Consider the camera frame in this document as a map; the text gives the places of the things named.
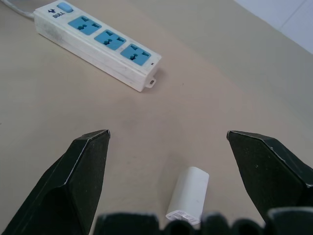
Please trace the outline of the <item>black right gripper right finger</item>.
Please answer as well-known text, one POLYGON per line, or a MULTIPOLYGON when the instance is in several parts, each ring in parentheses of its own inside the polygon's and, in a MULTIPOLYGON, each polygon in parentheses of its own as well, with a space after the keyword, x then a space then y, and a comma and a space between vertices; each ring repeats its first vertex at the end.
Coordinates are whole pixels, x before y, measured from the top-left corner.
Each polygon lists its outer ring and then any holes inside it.
POLYGON ((263 219, 270 209, 313 207, 313 168, 275 138, 228 131, 245 189, 263 219))

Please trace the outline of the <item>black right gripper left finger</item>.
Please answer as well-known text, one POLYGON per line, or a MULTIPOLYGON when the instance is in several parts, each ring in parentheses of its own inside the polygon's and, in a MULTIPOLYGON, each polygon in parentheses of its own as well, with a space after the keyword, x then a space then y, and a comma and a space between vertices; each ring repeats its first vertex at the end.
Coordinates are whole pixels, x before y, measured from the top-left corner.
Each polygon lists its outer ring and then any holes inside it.
POLYGON ((76 138, 1 235, 89 235, 102 192, 109 130, 76 138))

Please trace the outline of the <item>white plug adapter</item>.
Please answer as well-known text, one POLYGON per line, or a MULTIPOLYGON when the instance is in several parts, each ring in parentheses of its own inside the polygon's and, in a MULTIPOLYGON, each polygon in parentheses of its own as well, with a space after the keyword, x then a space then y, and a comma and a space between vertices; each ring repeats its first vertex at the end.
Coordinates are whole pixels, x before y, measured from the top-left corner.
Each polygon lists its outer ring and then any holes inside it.
POLYGON ((191 225, 199 224, 208 182, 207 172, 194 166, 184 170, 177 180, 166 218, 171 221, 184 220, 191 225))

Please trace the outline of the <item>white power strip blue sockets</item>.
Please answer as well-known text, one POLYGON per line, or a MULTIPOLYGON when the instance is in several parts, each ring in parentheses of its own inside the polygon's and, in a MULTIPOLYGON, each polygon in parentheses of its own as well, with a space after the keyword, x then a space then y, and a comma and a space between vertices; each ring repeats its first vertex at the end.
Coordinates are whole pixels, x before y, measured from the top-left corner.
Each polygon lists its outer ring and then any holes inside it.
POLYGON ((161 55, 65 0, 37 8, 36 31, 138 92, 155 83, 161 55))

